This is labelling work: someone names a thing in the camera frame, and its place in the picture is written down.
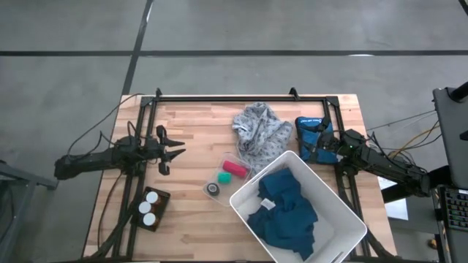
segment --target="gray fabric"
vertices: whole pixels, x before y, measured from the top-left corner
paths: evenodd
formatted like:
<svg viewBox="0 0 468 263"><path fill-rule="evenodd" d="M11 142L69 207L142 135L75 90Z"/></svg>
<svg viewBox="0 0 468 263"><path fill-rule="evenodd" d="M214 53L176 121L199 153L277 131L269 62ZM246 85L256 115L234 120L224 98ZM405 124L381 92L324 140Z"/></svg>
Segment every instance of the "gray fabric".
<svg viewBox="0 0 468 263"><path fill-rule="evenodd" d="M266 103L255 102L234 117L233 130L239 137L239 156L255 175L286 151L293 125L280 121Z"/></svg>

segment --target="white cap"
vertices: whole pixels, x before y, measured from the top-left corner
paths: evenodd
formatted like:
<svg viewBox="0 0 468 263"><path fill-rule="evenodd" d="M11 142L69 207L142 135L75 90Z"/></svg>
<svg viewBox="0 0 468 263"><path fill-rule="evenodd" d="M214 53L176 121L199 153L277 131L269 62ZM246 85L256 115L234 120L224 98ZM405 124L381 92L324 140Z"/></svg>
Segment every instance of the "white cap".
<svg viewBox="0 0 468 263"><path fill-rule="evenodd" d="M151 191L148 194L146 194L146 201L148 201L150 204L154 204L155 202L158 201L158 193L155 191Z"/></svg>
<svg viewBox="0 0 468 263"><path fill-rule="evenodd" d="M148 202L142 202L139 206L138 206L138 211L140 211L140 213L147 213L151 210L151 204L148 203Z"/></svg>
<svg viewBox="0 0 468 263"><path fill-rule="evenodd" d="M146 226L152 226L156 222L156 216L153 213L147 213L143 216L143 223Z"/></svg>

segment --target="green ball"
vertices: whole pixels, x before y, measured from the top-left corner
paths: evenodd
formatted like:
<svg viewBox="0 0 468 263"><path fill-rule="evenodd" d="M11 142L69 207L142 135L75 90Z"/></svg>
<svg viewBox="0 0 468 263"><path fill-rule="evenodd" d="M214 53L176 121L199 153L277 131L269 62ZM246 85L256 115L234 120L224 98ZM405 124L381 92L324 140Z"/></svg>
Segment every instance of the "green ball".
<svg viewBox="0 0 468 263"><path fill-rule="evenodd" d="M230 174L230 172L220 172L220 173L218 173L218 183L221 183L221 184L231 183L231 174Z"/></svg>

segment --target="concrete floor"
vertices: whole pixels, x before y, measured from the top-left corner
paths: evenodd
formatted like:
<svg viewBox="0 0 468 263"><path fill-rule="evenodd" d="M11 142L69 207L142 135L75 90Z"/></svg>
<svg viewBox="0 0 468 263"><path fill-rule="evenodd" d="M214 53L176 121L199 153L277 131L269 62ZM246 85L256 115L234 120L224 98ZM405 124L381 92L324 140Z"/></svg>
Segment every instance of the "concrete floor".
<svg viewBox="0 0 468 263"><path fill-rule="evenodd" d="M146 0L0 2L0 51L132 50ZM468 43L468 16L455 0L155 0L142 50L455 50ZM53 162L117 103L130 57L0 56L0 159L52 177ZM467 81L468 56L139 58L130 93L357 94L367 127L434 109L434 88ZM111 116L99 129L111 133ZM435 118L394 132L397 147ZM92 148L99 130L73 150ZM442 141L412 152L426 169L446 164ZM12 262L77 259L99 173L38 189ZM430 202L409 200L427 213ZM412 210L410 221L417 217ZM398 252L435 259L430 223L393 222Z"/></svg>

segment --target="wooden table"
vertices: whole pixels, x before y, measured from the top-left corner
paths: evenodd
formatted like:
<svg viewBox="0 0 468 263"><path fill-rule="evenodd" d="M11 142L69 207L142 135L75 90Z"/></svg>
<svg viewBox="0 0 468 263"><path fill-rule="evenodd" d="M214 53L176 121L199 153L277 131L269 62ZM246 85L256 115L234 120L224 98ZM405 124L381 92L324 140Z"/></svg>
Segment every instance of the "wooden table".
<svg viewBox="0 0 468 263"><path fill-rule="evenodd" d="M357 96L354 94L337 96L345 128L365 134L366 129ZM271 260L232 208L222 207L201 190L206 180L213 175L214 168L219 165L221 155L224 152L237 152L235 149L237 136L231 129L231 124L234 115L239 114L248 104L250 103L158 103L155 126L164 125L170 139L184 141L186 152L170 164L169 176L160 175L157 165L148 164L145 185L168 191L172 196L158 230L137 231L134 260ZM291 123L294 123L298 116L323 117L324 115L322 105L318 102L268 104L281 120ZM127 135L127 121L136 123L139 105L139 96L121 105L113 130L113 141ZM337 127L333 110L331 116L333 126ZM295 138L296 131L293 131L289 149L297 152L298 144ZM312 165L312 169L336 191L332 166ZM99 218L109 190L118 175L118 170L109 170L102 176L84 256L93 254L97 249ZM385 248L395 254L396 249L377 177L360 172L356 177L356 183L365 222ZM105 239L116 225L123 188L124 179L121 179L110 198L103 219L101 240ZM122 239L122 253L127 247L128 228Z"/></svg>

